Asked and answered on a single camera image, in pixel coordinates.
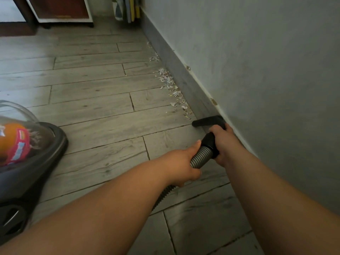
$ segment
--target person's left hand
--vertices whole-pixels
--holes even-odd
[[[198,140],[186,150],[172,150],[155,159],[167,174],[169,185],[183,187],[185,182],[200,178],[201,170],[190,166],[190,160],[197,153],[200,146],[201,141]]]

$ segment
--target vacuum hose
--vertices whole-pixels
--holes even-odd
[[[190,165],[192,168],[200,169],[202,166],[204,166],[210,158],[212,158],[213,152],[210,148],[206,146],[201,146],[200,149],[197,151],[197,153],[193,156],[193,158],[190,160]],[[159,203],[174,189],[176,186],[169,185],[166,187],[162,193],[159,195],[155,205],[153,206],[152,210],[154,210]]]
[[[207,118],[202,118],[199,120],[195,120],[192,122],[192,125],[194,127],[199,126],[208,126],[217,124],[222,127],[222,129],[225,130],[225,121],[222,118],[222,116],[211,116]],[[204,166],[211,158],[216,158],[219,155],[219,151],[216,148],[215,144],[215,135],[212,132],[209,132],[205,135],[205,137],[202,139],[201,147],[197,151],[197,153],[193,156],[193,158],[190,160],[190,165],[192,168],[200,169],[202,166]],[[155,205],[153,206],[152,210],[154,210],[159,203],[174,189],[176,186],[169,185],[166,187],[162,193],[159,195]]]

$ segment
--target forearm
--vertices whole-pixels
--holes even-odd
[[[166,179],[157,161],[140,164],[41,220],[0,253],[125,254]]]
[[[243,147],[228,151],[226,172],[265,252],[339,252],[339,217],[267,168]]]

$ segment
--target gray baseboard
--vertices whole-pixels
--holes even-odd
[[[201,119],[219,115],[214,104],[144,13],[142,13],[141,26],[146,37],[161,58],[163,65],[170,71],[176,84],[181,89],[184,98],[196,117]]]

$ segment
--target caster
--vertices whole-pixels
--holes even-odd
[[[50,29],[50,28],[51,28],[51,24],[50,24],[50,23],[41,23],[41,26],[42,26],[44,29]]]

